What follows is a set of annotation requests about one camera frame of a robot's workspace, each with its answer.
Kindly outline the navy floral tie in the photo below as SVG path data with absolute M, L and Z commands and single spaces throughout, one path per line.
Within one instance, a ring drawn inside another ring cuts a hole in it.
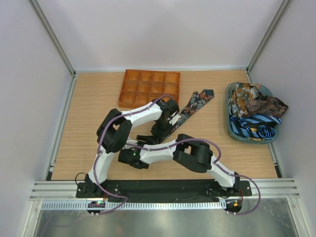
M 201 92 L 194 91 L 187 103 L 187 105 L 180 110 L 175 116 L 176 121 L 171 127 L 168 136 L 174 133 L 180 126 L 182 126 L 193 114 L 205 106 L 210 100 L 214 98 L 213 89 L 204 89 Z

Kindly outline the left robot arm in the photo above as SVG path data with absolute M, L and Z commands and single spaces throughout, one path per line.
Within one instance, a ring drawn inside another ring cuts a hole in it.
M 164 141 L 173 133 L 179 111 L 175 100 L 164 101 L 161 98 L 130 111 L 110 110 L 96 132 L 97 154 L 84 178 L 86 191 L 95 198 L 104 193 L 104 182 L 115 153 L 122 154 L 122 160 L 133 167 L 148 168 L 149 163 L 139 158 L 136 146 L 157 145 Z M 150 136 L 138 135 L 136 140 L 130 138 L 134 128 L 150 121 L 155 123 Z

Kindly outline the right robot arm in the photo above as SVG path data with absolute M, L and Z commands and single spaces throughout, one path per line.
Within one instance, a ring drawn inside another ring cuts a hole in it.
M 175 161 L 195 173 L 207 173 L 222 187 L 224 193 L 233 196 L 240 190 L 237 173 L 226 168 L 210 149 L 210 142 L 186 134 L 179 134 L 176 140 L 163 144 L 127 143 L 118 155 L 118 161 L 137 169 L 147 169 L 159 161 Z

